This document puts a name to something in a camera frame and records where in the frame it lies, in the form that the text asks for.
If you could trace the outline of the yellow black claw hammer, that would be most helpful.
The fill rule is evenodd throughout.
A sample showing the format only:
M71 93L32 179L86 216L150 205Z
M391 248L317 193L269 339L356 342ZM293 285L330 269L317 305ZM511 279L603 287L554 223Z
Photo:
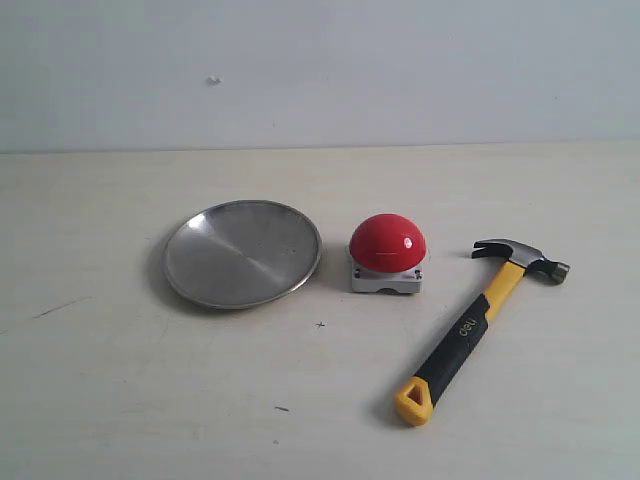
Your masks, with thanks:
M552 261L539 249L509 239L477 241L471 257L501 258L504 264L394 395L396 413L411 426L422 426L429 421L442 394L525 276L543 275L552 284L559 285L570 271L568 264Z

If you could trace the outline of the red dome push button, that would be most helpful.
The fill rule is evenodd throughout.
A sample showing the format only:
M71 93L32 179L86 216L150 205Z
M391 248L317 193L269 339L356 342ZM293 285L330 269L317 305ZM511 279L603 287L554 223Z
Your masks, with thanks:
M421 292L427 242L420 228L406 217L377 214L367 218L355 229L348 249L354 292Z

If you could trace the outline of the round stainless steel plate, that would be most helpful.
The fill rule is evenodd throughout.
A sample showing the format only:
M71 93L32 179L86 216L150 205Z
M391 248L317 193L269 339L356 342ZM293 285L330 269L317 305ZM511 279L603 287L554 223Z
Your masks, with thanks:
M282 298L314 273L322 255L315 224L270 200L214 205L166 242L163 273L181 298L204 308L243 310Z

